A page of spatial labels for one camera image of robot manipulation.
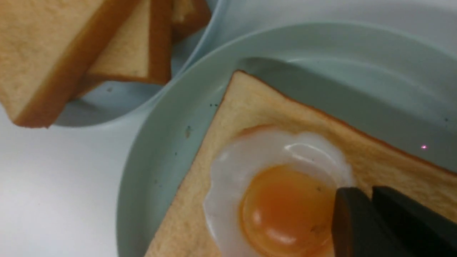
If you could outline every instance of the table surface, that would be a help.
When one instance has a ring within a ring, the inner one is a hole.
[[[376,23],[457,54],[454,0],[231,0],[205,51],[253,31],[311,20]],[[0,256],[117,256],[123,166],[154,104],[86,128],[18,128],[0,111]]]

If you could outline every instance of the white bread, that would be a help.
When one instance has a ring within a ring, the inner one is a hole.
[[[171,0],[141,0],[86,76],[166,84],[171,78],[171,10]]]
[[[49,127],[138,0],[2,0],[0,101],[19,126]]]
[[[210,188],[210,165],[232,138],[264,124],[293,133],[323,135],[344,152],[357,186],[368,195],[373,185],[388,185],[457,222],[455,173],[389,146],[237,71],[146,257],[220,256],[207,231],[202,206]]]
[[[178,43],[205,27],[211,20],[206,0],[173,0],[171,14],[165,9],[171,0],[142,1],[80,82],[74,99],[84,96],[106,80],[166,84],[170,79],[171,61],[171,56],[168,58],[163,55],[171,53],[171,44],[166,40],[171,37],[173,43]],[[151,5],[151,11],[162,10],[155,19],[144,8],[148,4]],[[165,31],[170,24],[160,23],[157,20],[159,16],[170,16],[172,36],[167,34],[169,31]]]
[[[206,0],[173,0],[173,43],[194,34],[211,20]]]

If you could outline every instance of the dark speck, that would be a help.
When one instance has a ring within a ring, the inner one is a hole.
[[[190,126],[187,126],[186,128],[186,138],[189,138],[191,136],[192,128]]]

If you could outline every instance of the slice of bread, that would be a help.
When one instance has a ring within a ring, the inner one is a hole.
[[[173,43],[194,34],[211,20],[206,0],[173,0]]]
[[[171,0],[141,0],[87,71],[90,80],[164,85],[171,78]]]
[[[142,1],[87,72],[86,79],[77,87],[73,99],[84,96],[106,80],[166,84],[170,79],[171,71],[168,68],[171,57],[166,59],[163,54],[171,53],[171,45],[164,46],[165,40],[170,38],[164,31],[169,24],[160,23],[157,18],[171,15],[173,43],[199,31],[211,20],[211,11],[206,0],[173,0],[172,14],[164,7],[170,0]],[[152,13],[147,11],[146,5],[151,6]],[[154,10],[162,12],[154,18],[151,16]],[[149,34],[149,26],[154,33]],[[160,45],[163,46],[163,52],[162,55],[157,55],[159,47],[156,46]]]
[[[147,257],[220,256],[203,213],[203,200],[210,188],[210,165],[221,148],[241,131],[264,124],[293,133],[321,134],[344,152],[357,186],[366,194],[371,195],[373,185],[388,185],[457,222],[457,174],[389,146],[236,71]]]
[[[0,102],[19,126],[49,127],[138,0],[0,2]]]

